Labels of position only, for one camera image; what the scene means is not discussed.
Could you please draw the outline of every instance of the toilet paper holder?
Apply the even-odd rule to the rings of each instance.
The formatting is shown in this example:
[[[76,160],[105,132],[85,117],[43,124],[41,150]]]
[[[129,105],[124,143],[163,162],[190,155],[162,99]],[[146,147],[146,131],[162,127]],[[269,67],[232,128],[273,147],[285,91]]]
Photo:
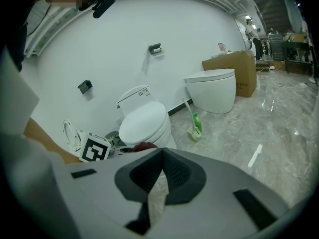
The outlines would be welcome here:
[[[160,43],[149,46],[149,52],[151,55],[161,52]]]

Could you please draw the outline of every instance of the cable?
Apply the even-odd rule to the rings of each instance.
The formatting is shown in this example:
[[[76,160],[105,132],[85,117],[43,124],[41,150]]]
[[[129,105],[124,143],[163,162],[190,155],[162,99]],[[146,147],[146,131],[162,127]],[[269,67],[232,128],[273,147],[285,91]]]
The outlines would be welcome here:
[[[28,38],[30,35],[32,35],[37,29],[38,27],[41,25],[41,23],[43,22],[44,18],[47,16],[49,10],[51,8],[51,5],[49,5],[48,9],[46,10],[45,14],[44,14],[44,17],[42,18],[41,22],[38,24],[38,26],[36,26],[36,28],[30,33],[28,34],[26,37]]]
[[[297,86],[283,86],[283,85],[279,85],[277,83],[274,82],[275,85],[279,86],[279,87],[284,87],[284,88],[296,88],[298,86],[300,86],[300,84],[298,84]]]
[[[269,67],[264,67],[263,69],[261,69],[260,71],[257,71],[257,73],[263,71],[264,69],[269,69]]]
[[[281,62],[281,66],[280,66],[280,67],[276,68],[276,67],[274,66],[274,68],[275,68],[276,70],[280,71],[279,68],[281,68],[281,67],[283,66],[283,64],[284,64],[284,61]]]
[[[275,78],[271,78],[271,77],[262,77],[262,78],[258,77],[257,79],[261,80],[261,79],[267,79],[267,78],[275,80]],[[277,85],[278,87],[283,87],[283,88],[296,88],[296,87],[300,86],[300,84],[298,84],[296,86],[283,86],[283,85],[277,84],[276,82],[274,82],[274,84]]]

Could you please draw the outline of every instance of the toilet tank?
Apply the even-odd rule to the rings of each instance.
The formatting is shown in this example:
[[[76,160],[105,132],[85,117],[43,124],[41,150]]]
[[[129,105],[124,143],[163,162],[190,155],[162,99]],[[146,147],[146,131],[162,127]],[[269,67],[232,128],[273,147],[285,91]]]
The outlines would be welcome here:
[[[124,93],[118,105],[126,117],[137,108],[150,102],[157,102],[156,98],[151,94],[149,86],[137,86]]]

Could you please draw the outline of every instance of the white toilet lid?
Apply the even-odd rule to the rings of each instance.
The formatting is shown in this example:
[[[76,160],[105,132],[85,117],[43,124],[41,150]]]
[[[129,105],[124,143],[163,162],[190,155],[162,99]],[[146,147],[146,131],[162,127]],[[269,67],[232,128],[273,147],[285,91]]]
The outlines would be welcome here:
[[[207,81],[215,81],[220,79],[225,79],[235,75],[234,69],[216,69],[216,70],[208,70],[208,71],[199,71],[194,73],[186,78],[184,78],[185,82],[207,82]]]
[[[164,124],[166,114],[164,105],[158,102],[151,102],[134,110],[121,124],[120,139],[128,145],[149,139]]]
[[[74,129],[72,123],[65,119],[62,123],[62,131],[65,136],[65,140],[70,148],[70,150],[75,151],[76,149],[81,147],[81,142],[79,136]]]

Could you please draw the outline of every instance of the wall-hung toilet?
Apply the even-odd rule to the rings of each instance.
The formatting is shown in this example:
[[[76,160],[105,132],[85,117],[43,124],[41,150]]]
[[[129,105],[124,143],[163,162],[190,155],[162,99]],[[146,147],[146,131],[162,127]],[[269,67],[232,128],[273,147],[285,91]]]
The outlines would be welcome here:
[[[151,142],[160,148],[176,148],[165,106],[156,100],[149,86],[138,86],[127,91],[118,105],[125,117],[119,136],[127,146]]]
[[[215,114],[224,114],[233,108],[236,96],[234,69],[200,71],[184,80],[196,107]]]

